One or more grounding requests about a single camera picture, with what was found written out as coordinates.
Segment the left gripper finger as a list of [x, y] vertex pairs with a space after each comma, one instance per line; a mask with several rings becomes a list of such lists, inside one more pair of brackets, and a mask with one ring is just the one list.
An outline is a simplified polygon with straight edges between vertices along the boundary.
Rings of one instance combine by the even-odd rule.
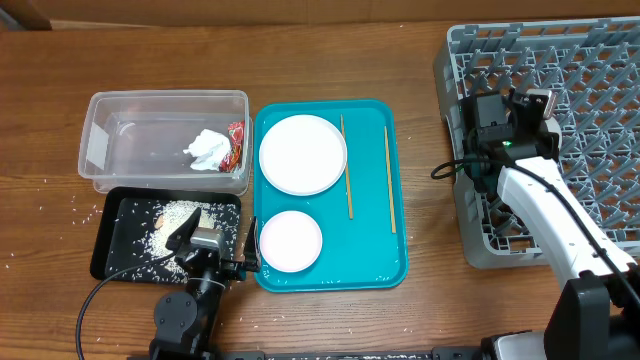
[[190, 238], [198, 228], [201, 208], [196, 208], [189, 218], [180, 225], [168, 238], [165, 247], [170, 251], [178, 251], [183, 244], [189, 244]]
[[258, 245], [257, 218], [253, 217], [243, 249], [243, 268], [257, 273], [261, 270], [261, 255]]

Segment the pink bowl with rice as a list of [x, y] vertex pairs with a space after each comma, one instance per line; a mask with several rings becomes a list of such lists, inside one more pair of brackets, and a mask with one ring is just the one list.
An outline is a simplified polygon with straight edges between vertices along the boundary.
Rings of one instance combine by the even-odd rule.
[[259, 248], [266, 263], [284, 273], [301, 272], [318, 259], [323, 246], [317, 222], [301, 211], [271, 217], [260, 232]]

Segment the red snack wrapper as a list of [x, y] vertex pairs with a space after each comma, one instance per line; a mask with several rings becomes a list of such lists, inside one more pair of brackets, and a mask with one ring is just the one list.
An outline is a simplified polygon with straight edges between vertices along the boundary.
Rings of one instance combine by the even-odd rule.
[[245, 137], [245, 123], [234, 122], [228, 127], [228, 133], [230, 137], [231, 150], [223, 158], [219, 170], [221, 172], [233, 172], [241, 163], [241, 156], [243, 152], [243, 142]]

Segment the white tissue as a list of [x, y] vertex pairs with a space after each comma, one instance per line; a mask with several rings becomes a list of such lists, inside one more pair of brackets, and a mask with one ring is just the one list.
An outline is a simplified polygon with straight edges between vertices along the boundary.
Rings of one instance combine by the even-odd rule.
[[225, 157], [231, 152], [231, 142], [223, 134], [204, 129], [194, 141], [183, 150], [195, 158], [190, 167], [196, 171], [219, 171]]

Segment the white round plate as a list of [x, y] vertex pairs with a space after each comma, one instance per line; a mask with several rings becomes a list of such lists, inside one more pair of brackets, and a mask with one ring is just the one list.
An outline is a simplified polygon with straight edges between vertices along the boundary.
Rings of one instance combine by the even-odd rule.
[[316, 115], [292, 115], [275, 123], [259, 147], [259, 167], [277, 190], [312, 196], [332, 187], [345, 169], [341, 132]]

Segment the wooden chopstick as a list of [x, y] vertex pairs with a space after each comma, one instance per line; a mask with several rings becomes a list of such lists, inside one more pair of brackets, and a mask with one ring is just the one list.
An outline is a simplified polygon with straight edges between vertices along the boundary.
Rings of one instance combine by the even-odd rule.
[[345, 154], [346, 154], [344, 174], [345, 174], [345, 184], [346, 184], [348, 216], [350, 220], [353, 220], [354, 211], [353, 211], [353, 200], [352, 200], [351, 181], [350, 181], [350, 172], [349, 172], [349, 163], [348, 163], [348, 146], [347, 146], [345, 122], [344, 122], [343, 114], [340, 114], [340, 126], [341, 126], [341, 135], [345, 143]]
[[386, 173], [387, 173], [387, 188], [388, 188], [388, 197], [389, 197], [389, 211], [390, 211], [390, 224], [391, 224], [391, 232], [396, 234], [396, 218], [395, 218], [395, 204], [394, 204], [394, 194], [393, 194], [393, 181], [392, 181], [392, 172], [391, 172], [391, 157], [390, 157], [390, 147], [389, 147], [389, 134], [388, 128], [384, 127], [384, 145], [385, 145], [385, 162], [386, 162]]

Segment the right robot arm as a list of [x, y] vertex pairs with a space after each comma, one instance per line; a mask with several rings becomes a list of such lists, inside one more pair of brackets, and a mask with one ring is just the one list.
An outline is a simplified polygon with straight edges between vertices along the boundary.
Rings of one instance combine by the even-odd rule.
[[465, 97], [459, 168], [497, 196], [542, 250], [561, 295], [542, 331], [482, 341], [482, 359], [636, 359], [639, 265], [576, 199], [558, 168], [561, 130], [550, 90]]

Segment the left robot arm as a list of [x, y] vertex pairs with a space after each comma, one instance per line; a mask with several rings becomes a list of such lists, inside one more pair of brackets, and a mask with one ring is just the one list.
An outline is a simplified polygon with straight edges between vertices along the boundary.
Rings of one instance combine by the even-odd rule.
[[199, 225], [196, 209], [169, 237], [166, 248], [187, 274], [185, 289], [162, 297], [154, 309], [155, 337], [149, 346], [152, 359], [223, 359], [225, 355], [210, 343], [221, 298], [232, 281], [244, 281], [249, 272], [261, 269], [252, 222], [245, 241], [244, 259], [238, 261], [225, 251], [221, 230]]

